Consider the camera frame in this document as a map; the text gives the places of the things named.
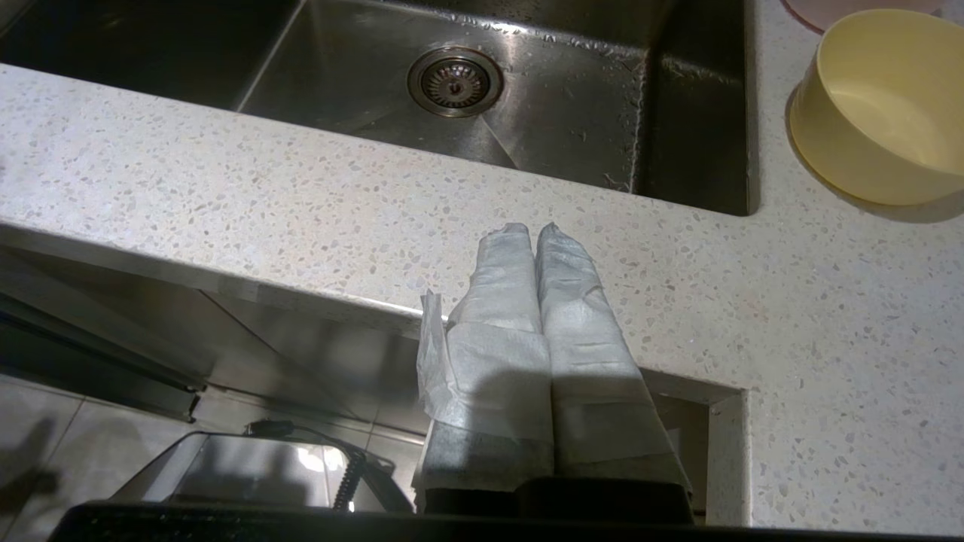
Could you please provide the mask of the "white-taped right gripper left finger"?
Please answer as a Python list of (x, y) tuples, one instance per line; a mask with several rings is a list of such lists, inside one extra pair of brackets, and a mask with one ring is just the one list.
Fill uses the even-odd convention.
[(513, 514), (520, 487), (554, 473), (551, 363), (527, 227), (479, 241), (451, 313), (421, 296), (419, 398), (429, 431), (413, 477), (420, 513)]

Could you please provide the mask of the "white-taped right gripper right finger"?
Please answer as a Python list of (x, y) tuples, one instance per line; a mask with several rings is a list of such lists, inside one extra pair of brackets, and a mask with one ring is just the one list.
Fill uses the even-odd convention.
[(592, 258), (551, 224), (535, 263), (559, 492), (582, 516), (691, 524), (691, 485)]

